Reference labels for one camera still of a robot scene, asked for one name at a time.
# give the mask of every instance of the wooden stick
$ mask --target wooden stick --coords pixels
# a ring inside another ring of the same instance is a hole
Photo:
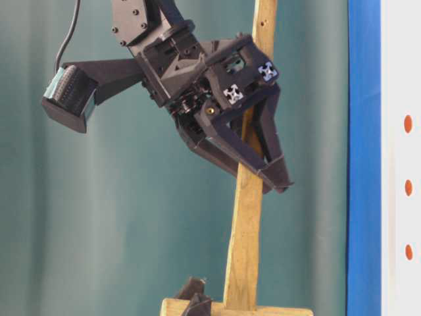
[[[253,38],[270,58],[274,53],[277,6],[277,0],[256,0]],[[243,139],[261,154],[259,140],[251,126],[252,118],[253,109],[250,109],[243,120]],[[262,180],[240,164],[226,268],[226,309],[256,310],[261,207]]]

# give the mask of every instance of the white panel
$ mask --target white panel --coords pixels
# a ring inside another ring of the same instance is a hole
[[[382,315],[418,315],[421,3],[382,0]],[[412,117],[412,130],[404,128]],[[412,182],[412,194],[405,182]],[[412,248],[409,260],[405,248]]]

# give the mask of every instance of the orange dot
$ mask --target orange dot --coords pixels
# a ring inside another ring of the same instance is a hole
[[[405,182],[405,192],[407,193],[407,196],[412,194],[412,182],[410,180]]]
[[[405,132],[409,133],[412,130],[412,117],[407,115],[403,121],[403,126],[405,127]]]
[[[410,245],[407,245],[405,247],[405,255],[407,256],[408,260],[412,260],[412,258],[414,257],[414,254],[412,252],[412,248]]]

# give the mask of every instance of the black cable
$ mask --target black cable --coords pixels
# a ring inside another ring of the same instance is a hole
[[[54,65],[54,73],[56,74],[60,68],[61,57],[63,56],[64,51],[66,50],[67,45],[69,44],[70,40],[72,39],[74,29],[76,28],[76,24],[78,23],[78,16],[79,16],[79,8],[80,8],[80,0],[76,0],[74,5],[74,13],[72,24],[70,25],[70,29],[67,33],[66,38],[64,39],[63,43],[60,46],[59,52],[55,57],[55,65]]]

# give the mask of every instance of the screw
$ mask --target screw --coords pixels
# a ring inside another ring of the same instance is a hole
[[[215,114],[215,109],[213,107],[208,107],[206,109],[206,113],[209,114],[209,115],[213,115],[213,114]]]

